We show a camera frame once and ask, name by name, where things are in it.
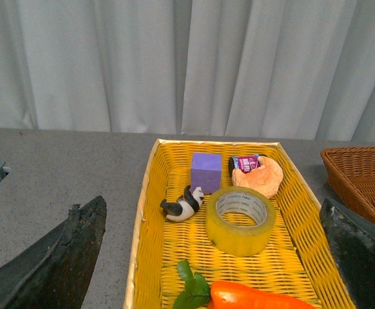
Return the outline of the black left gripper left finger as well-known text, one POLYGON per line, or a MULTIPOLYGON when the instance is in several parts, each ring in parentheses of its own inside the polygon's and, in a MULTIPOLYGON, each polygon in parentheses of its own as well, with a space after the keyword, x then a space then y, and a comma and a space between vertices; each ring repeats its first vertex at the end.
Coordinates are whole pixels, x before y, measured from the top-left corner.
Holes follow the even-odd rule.
POLYGON ((106 231, 102 196, 0 267, 0 308, 81 308, 106 231))

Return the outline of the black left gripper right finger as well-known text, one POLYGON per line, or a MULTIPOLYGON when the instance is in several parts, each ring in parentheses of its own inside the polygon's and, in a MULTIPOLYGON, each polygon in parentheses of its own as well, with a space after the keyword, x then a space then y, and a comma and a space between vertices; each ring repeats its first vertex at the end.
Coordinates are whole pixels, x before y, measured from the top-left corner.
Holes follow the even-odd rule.
POLYGON ((375 224, 332 198, 323 201, 320 221, 356 308, 375 308, 375 224))

